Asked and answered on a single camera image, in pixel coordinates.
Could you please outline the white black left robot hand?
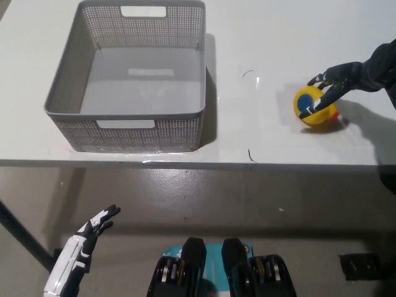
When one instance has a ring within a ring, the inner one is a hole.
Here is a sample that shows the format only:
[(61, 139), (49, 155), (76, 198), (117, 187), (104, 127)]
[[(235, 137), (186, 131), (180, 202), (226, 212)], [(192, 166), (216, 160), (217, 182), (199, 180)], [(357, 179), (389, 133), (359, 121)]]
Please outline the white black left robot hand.
[(98, 237), (113, 226), (112, 217), (121, 209), (111, 205), (80, 227), (66, 242), (43, 289), (43, 296), (77, 296), (89, 273)]

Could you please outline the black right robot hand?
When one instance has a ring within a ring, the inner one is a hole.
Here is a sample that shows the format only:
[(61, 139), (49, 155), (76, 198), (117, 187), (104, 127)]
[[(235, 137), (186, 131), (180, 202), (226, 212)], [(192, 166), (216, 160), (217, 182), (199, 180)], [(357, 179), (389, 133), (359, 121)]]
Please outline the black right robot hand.
[(329, 89), (318, 99), (315, 99), (299, 115), (300, 119), (307, 118), (335, 103), (342, 96), (352, 90), (362, 90), (365, 92), (376, 92), (379, 87), (375, 86), (366, 72), (363, 62), (348, 62), (328, 68), (325, 72), (312, 78), (307, 86), (314, 86), (322, 90)]

